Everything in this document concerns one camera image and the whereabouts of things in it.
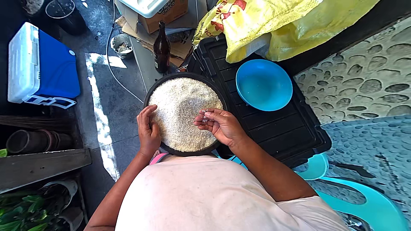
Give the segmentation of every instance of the foot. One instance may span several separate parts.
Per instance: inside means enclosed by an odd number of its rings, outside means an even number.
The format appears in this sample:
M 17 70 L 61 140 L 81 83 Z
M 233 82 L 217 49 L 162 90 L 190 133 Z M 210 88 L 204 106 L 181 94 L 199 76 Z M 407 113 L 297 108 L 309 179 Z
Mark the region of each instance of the foot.
M 160 153 L 161 153 L 160 150 L 155 151 L 153 158 L 156 157 Z

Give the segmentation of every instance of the black plastic crate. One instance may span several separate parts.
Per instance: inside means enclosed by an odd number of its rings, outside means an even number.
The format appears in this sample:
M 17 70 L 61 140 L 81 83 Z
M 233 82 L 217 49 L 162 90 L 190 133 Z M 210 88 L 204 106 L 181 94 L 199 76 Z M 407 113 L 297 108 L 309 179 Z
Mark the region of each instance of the black plastic crate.
M 192 60 L 188 71 L 205 74 L 221 88 L 228 99 L 229 111 L 237 117 L 248 136 L 291 168 L 331 148 L 330 137 L 320 127 L 320 122 L 305 103 L 302 92 L 292 78 L 293 96 L 284 108 L 260 111 L 247 105 L 237 93 L 236 73 L 246 61 L 262 57 L 252 54 L 241 62 L 230 64 L 225 61 L 226 50 L 224 35 L 201 40 L 193 53 L 196 62 Z M 224 145 L 217 151 L 221 156 L 233 155 Z

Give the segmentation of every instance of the hand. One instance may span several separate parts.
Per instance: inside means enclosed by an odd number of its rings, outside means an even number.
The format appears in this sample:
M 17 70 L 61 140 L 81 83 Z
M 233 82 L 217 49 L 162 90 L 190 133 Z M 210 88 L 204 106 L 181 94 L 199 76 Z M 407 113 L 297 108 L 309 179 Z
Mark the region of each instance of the hand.
M 230 148 L 248 138 L 233 114 L 217 108 L 200 110 L 194 125 L 200 130 L 210 131 L 218 141 Z
M 161 136 L 158 124 L 152 121 L 152 112 L 157 109 L 157 105 L 145 107 L 137 116 L 139 125 L 140 153 L 150 158 L 161 144 Z

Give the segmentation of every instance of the wooden plank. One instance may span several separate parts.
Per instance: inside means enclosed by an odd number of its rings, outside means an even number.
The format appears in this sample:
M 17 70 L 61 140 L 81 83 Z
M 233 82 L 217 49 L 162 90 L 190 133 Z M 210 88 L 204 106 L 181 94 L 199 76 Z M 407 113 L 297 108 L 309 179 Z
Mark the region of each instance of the wooden plank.
M 0 158 L 0 193 L 91 164 L 89 149 Z

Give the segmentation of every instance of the white container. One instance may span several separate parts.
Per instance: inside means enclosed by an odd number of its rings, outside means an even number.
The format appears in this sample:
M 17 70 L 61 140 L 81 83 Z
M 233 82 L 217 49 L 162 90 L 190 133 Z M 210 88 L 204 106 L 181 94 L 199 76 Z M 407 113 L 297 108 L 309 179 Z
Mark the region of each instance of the white container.
M 119 0 L 144 18 L 153 17 L 169 0 Z
M 39 88 L 39 29 L 26 22 L 9 43 L 8 101 L 20 104 Z

